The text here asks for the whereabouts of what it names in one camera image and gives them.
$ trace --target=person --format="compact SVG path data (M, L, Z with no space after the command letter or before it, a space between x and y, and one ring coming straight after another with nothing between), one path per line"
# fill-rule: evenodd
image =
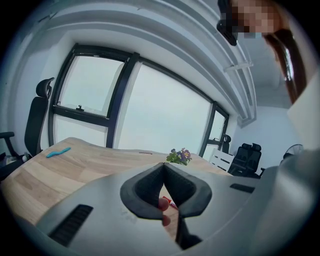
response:
M158 203L158 209L160 209L162 212L167 210L169 208L169 202L165 198L159 198L159 203ZM168 226L171 222L171 219L167 215L163 215L162 219L162 225Z

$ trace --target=desk surface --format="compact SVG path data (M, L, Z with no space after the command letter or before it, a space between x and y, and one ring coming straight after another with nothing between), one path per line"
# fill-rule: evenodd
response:
M61 151L67 147L71 147L71 150L46 158L50 152ZM163 153L110 149L81 139L67 138L15 170L1 183L1 190L13 212L36 224L49 208L84 184L132 168L165 162L166 157ZM192 161L188 166L229 175L196 154L192 154ZM160 195L169 197L164 187ZM166 229L174 237L178 211L170 206L164 214L171 216L171 224Z

